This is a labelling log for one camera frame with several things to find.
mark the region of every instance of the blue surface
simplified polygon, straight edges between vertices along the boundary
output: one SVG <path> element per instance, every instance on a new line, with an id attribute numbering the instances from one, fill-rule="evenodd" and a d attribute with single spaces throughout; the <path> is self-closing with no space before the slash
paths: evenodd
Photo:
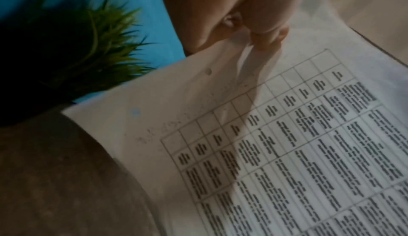
<path id="1" fill-rule="evenodd" d="M 13 11 L 23 0 L 0 0 L 0 19 Z M 53 4 L 59 0 L 48 0 Z M 94 0 L 98 5 L 103 0 Z M 139 14 L 141 36 L 147 35 L 146 42 L 153 43 L 139 51 L 139 58 L 150 63 L 150 66 L 161 68 L 185 58 L 182 45 L 177 38 L 173 25 L 162 0 L 114 0 L 119 5 L 128 2 L 129 9 L 142 8 Z M 95 94 L 78 99 L 81 102 Z"/>

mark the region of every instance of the paper sheet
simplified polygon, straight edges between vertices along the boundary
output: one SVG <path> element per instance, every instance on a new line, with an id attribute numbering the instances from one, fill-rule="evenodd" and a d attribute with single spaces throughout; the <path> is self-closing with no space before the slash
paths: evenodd
<path id="1" fill-rule="evenodd" d="M 272 58 L 238 34 L 64 112 L 167 235 L 408 234 L 408 70 L 328 0 L 290 25 Z"/>

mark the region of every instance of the white paper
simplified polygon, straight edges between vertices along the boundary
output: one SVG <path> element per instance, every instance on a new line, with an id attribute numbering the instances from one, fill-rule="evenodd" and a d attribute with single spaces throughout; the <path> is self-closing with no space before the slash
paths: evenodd
<path id="1" fill-rule="evenodd" d="M 408 234 L 408 70 L 328 0 L 290 25 L 272 58 L 238 34 L 65 110 L 168 235 Z"/>

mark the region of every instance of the green plant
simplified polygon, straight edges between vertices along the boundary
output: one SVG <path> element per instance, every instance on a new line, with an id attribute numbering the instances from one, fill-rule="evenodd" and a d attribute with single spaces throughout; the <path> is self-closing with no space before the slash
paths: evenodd
<path id="1" fill-rule="evenodd" d="M 145 38 L 138 38 L 136 14 L 105 0 L 26 0 L 0 24 L 8 45 L 4 54 L 20 56 L 24 73 L 73 100 L 104 91 L 152 70 L 137 58 Z"/>

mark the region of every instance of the hand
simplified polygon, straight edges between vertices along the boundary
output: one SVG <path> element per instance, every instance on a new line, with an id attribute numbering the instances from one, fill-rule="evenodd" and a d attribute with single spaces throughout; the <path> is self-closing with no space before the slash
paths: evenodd
<path id="1" fill-rule="evenodd" d="M 286 22 L 301 0 L 164 0 L 187 52 L 195 53 L 229 38 L 243 26 L 252 43 L 267 49 L 289 32 Z"/>

